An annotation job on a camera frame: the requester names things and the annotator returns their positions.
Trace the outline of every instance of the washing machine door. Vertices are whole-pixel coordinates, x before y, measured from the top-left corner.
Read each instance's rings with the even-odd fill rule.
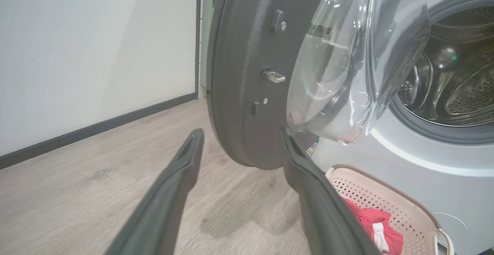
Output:
[[[236,162],[282,166],[281,127],[306,149],[368,133],[429,38],[425,0],[217,0],[210,119]]]

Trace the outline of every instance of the white basket handle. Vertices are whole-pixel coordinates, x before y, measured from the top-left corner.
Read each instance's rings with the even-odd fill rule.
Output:
[[[451,240],[450,236],[446,234],[443,229],[437,229],[438,234],[441,234],[445,241],[446,241],[446,248],[448,249],[448,255],[455,255],[455,248],[453,247],[453,241]],[[439,250],[437,249],[437,235],[435,237],[436,240],[436,255],[439,255]]]

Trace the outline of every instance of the pink laundry basket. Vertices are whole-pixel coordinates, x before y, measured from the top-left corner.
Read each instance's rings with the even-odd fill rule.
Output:
[[[403,234],[402,255],[439,255],[439,235],[446,240],[448,255],[455,254],[450,237],[432,213],[403,192],[349,165],[333,166],[326,178],[341,196],[361,208],[375,208],[391,214],[391,227]]]

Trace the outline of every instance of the light wood flooring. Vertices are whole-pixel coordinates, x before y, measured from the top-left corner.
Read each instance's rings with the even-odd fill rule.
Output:
[[[242,167],[192,101],[0,171],[0,255],[104,253],[182,141],[205,147],[176,254],[308,254],[298,195],[282,169]]]

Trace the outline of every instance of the blue and white sticker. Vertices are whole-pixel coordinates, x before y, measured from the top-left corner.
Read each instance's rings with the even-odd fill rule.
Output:
[[[307,149],[307,155],[309,155],[309,157],[312,157],[312,154],[314,153],[314,150],[316,149],[316,146],[317,144],[319,143],[319,139],[316,140],[316,142],[314,142],[314,144],[312,144],[312,146],[309,147],[309,149]]]

